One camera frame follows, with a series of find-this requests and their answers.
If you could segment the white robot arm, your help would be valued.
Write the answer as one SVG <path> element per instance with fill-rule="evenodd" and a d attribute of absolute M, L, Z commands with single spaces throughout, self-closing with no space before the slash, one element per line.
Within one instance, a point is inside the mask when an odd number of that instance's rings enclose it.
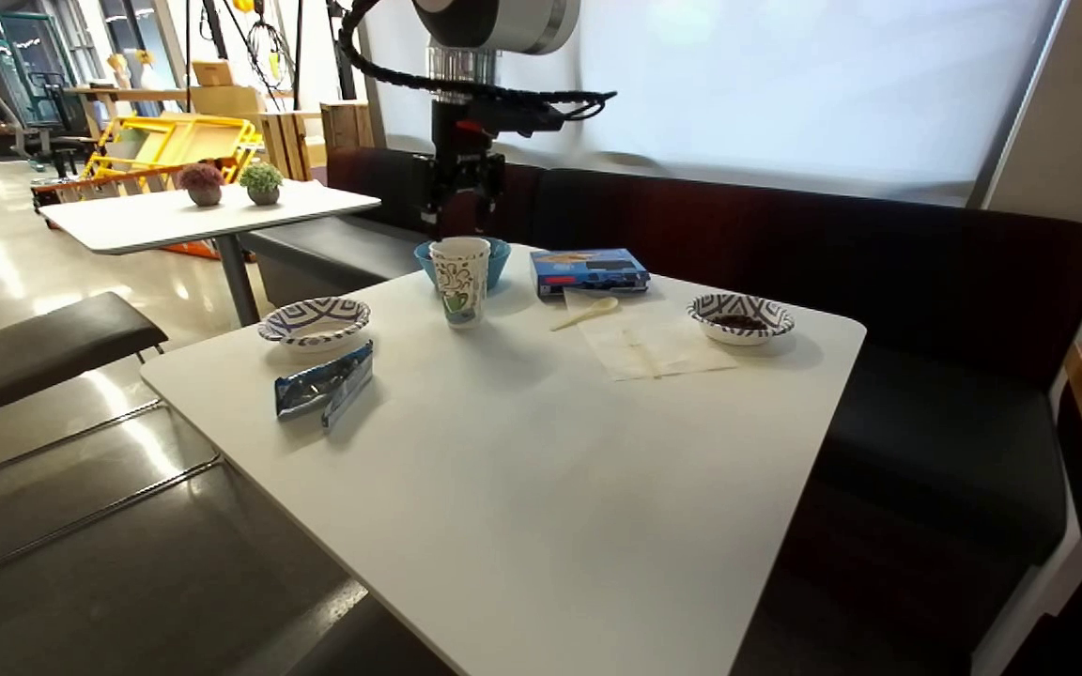
<path fill-rule="evenodd" d="M 578 0 L 413 0 L 428 28 L 433 156 L 424 212 L 436 235 L 482 231 L 504 190 L 498 130 L 560 130 L 562 111 L 542 92 L 496 86 L 496 57 L 557 53 L 578 17 Z"/>

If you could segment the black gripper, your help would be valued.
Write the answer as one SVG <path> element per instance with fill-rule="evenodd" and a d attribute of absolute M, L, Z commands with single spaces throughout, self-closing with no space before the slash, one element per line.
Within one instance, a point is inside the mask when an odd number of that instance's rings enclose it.
<path fill-rule="evenodd" d="M 493 235 L 498 212 L 504 156 L 493 150 L 498 130 L 560 130 L 562 119 L 532 96 L 469 96 L 433 105 L 428 204 L 433 235 L 459 231 L 459 195 L 474 197 L 474 231 Z"/>

